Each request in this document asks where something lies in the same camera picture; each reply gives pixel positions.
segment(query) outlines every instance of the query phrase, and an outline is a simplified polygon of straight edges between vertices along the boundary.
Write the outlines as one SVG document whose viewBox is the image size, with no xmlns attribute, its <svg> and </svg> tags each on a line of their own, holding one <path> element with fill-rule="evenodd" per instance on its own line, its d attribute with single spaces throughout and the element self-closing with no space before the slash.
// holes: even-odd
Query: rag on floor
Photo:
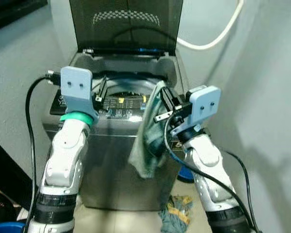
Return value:
<svg viewBox="0 0 291 233">
<path fill-rule="evenodd" d="M 166 83 L 160 81 L 152 91 L 129 156 L 129 163 L 144 179 L 154 178 L 155 169 L 163 165 L 166 159 L 164 122 L 155 123 L 153 120 L 155 116 L 166 112 L 160 95 L 160 90 L 165 86 Z"/>
<path fill-rule="evenodd" d="M 159 212 L 161 233 L 184 233 L 190 223 L 193 200 L 189 196 L 170 196 L 167 206 Z"/>
</svg>

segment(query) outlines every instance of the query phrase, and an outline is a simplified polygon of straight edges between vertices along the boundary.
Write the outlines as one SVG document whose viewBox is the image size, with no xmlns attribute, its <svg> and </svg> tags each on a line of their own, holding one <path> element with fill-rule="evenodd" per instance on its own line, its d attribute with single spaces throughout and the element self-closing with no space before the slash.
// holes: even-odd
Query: gray wall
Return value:
<svg viewBox="0 0 291 233">
<path fill-rule="evenodd" d="M 291 233 L 291 0 L 258 7 L 209 128 L 247 165 L 261 230 Z M 245 200 L 239 165 L 225 155 L 225 166 Z"/>
<path fill-rule="evenodd" d="M 65 25 L 61 31 L 67 31 Z M 59 70 L 67 65 L 74 52 L 71 45 L 59 44 L 50 6 L 0 29 L 0 144 L 30 176 L 30 142 L 25 119 L 27 90 L 47 69 Z M 41 83 L 32 96 L 38 177 L 50 144 L 42 128 L 41 115 L 51 89 Z"/>
</svg>

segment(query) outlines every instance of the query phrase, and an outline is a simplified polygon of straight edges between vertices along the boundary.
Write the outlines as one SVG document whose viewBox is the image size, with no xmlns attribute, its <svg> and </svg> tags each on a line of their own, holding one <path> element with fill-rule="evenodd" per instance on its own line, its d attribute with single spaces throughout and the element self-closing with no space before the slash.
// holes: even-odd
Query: cable connector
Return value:
<svg viewBox="0 0 291 233">
<path fill-rule="evenodd" d="M 49 84 L 60 86 L 60 73 L 53 70 L 48 70 L 48 73 L 45 75 Z"/>
</svg>

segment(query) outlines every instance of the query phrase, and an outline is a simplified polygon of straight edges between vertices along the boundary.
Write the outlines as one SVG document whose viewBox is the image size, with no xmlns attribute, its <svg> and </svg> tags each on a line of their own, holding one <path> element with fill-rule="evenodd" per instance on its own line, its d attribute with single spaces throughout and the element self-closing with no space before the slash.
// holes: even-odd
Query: washing machine lid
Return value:
<svg viewBox="0 0 291 233">
<path fill-rule="evenodd" d="M 183 0 L 70 0 L 79 51 L 175 54 Z"/>
</svg>

